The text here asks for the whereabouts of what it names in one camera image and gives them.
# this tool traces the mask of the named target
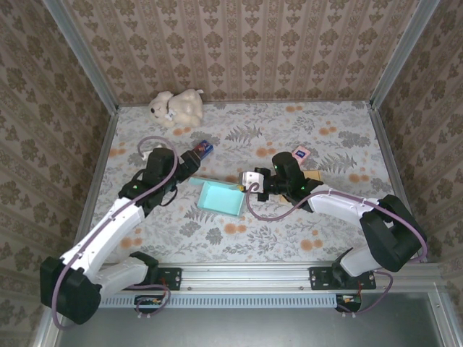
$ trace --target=purple cable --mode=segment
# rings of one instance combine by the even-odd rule
[[[150,314],[144,314],[142,312],[140,312],[140,304],[144,301],[147,301],[147,300],[151,300],[153,298],[141,298],[140,300],[137,301],[137,306],[135,307],[135,311],[139,314],[139,316],[143,316],[145,315],[145,317],[147,317],[148,315],[150,317],[154,316],[155,314],[158,314],[159,312],[161,312],[163,309],[166,308],[167,304],[170,302],[171,300],[171,290],[169,289],[168,286],[163,286],[161,284],[147,284],[145,286],[130,286],[130,287],[127,287],[127,289],[162,289],[164,291],[167,292],[167,299],[165,300],[165,302],[163,302],[157,309],[155,312],[153,313],[150,313]]]
[[[58,280],[56,281],[55,288],[53,290],[53,296],[51,297],[51,317],[53,319],[53,323],[55,324],[55,326],[60,330],[68,330],[68,329],[70,329],[71,327],[74,326],[74,325],[64,326],[59,322],[58,312],[56,310],[56,304],[58,302],[59,288],[61,287],[61,284],[62,284],[62,282],[64,280],[64,276],[67,274],[67,272],[71,268],[72,264],[74,264],[76,262],[76,260],[79,259],[79,253],[83,253],[87,249],[87,247],[92,243],[92,241],[99,235],[99,233],[108,224],[110,224],[110,222],[113,219],[115,219],[115,217],[118,216],[122,211],[124,211],[129,206],[135,204],[137,201],[143,199],[147,195],[153,193],[154,191],[156,191],[157,189],[162,187],[175,174],[175,170],[177,169],[177,165],[179,163],[179,158],[178,158],[178,155],[177,155],[177,152],[175,150],[174,145],[170,141],[168,141],[167,139],[165,139],[163,137],[160,137],[160,136],[147,136],[147,137],[142,138],[140,140],[140,142],[138,143],[138,145],[137,145],[137,150],[138,150],[138,153],[140,155],[142,155],[142,153],[141,153],[141,145],[147,140],[160,140],[160,141],[165,142],[170,147],[170,149],[174,152],[174,166],[172,166],[172,169],[169,172],[169,175],[167,175],[166,178],[163,179],[159,184],[157,184],[153,188],[147,190],[146,192],[144,192],[143,194],[141,194],[138,197],[134,198],[133,200],[130,200],[127,204],[123,205],[118,210],[116,210],[116,212],[114,212],[111,215],[110,218],[106,219],[103,222],[103,224],[101,224],[101,226],[95,231],[95,233],[93,233],[93,235],[82,245],[82,247],[80,247],[79,251],[75,254],[75,256],[66,264],[64,269],[61,271],[61,273],[58,276]]]
[[[395,213],[392,213],[391,211],[387,211],[386,208],[382,208],[381,206],[375,205],[372,202],[364,200],[363,198],[355,197],[354,195],[350,195],[350,194],[347,194],[347,193],[323,190],[323,191],[315,192],[315,193],[312,193],[312,194],[306,196],[304,199],[299,201],[297,203],[297,205],[293,206],[293,208],[291,210],[289,210],[288,212],[283,213],[282,215],[279,215],[278,217],[268,218],[268,217],[263,217],[261,215],[258,215],[256,212],[254,212],[254,210],[251,207],[250,195],[251,195],[251,191],[252,191],[253,187],[255,187],[255,190],[259,189],[259,183],[256,182],[256,183],[251,184],[251,186],[247,190],[247,193],[246,193],[246,205],[247,205],[247,209],[258,220],[264,220],[265,222],[274,222],[276,220],[281,220],[281,219],[285,218],[286,216],[288,216],[289,214],[293,213],[300,205],[302,205],[304,202],[309,200],[311,197],[316,197],[317,195],[330,195],[330,194],[338,195],[340,197],[345,197],[345,198],[347,198],[349,200],[352,200],[352,201],[355,201],[355,202],[361,202],[362,204],[365,204],[367,206],[375,208],[376,210],[384,213],[385,215],[388,215],[392,219],[394,219],[394,220],[402,223],[404,226],[406,226],[416,236],[416,238],[418,239],[418,241],[420,242],[421,247],[422,247],[422,254],[419,257],[417,257],[417,258],[415,258],[413,260],[410,260],[410,262],[419,262],[420,260],[425,259],[426,255],[428,254],[428,246],[426,246],[426,242],[425,242],[424,238],[421,236],[421,234],[418,232],[417,229],[415,229],[410,223],[408,223],[407,221],[405,221],[403,218],[399,217]]]
[[[392,275],[390,273],[385,273],[383,271],[377,271],[377,270],[374,270],[375,273],[379,274],[379,275],[384,275],[384,276],[388,276],[389,277],[389,284],[388,286],[386,287],[386,290],[380,295],[379,298],[376,299],[375,302],[373,302],[369,307],[367,307],[366,309],[361,309],[360,311],[357,311],[357,312],[352,312],[350,309],[348,309],[347,307],[345,306],[342,306],[340,304],[338,304],[338,307],[342,308],[344,311],[348,312],[348,313],[352,313],[352,315],[354,314],[362,314],[362,313],[366,313],[368,311],[370,311],[373,307],[375,307],[376,305],[378,305],[380,303],[381,300],[384,299],[384,297],[388,294],[388,292],[391,290],[391,287],[392,287],[392,283],[394,283],[394,278],[392,277]]]

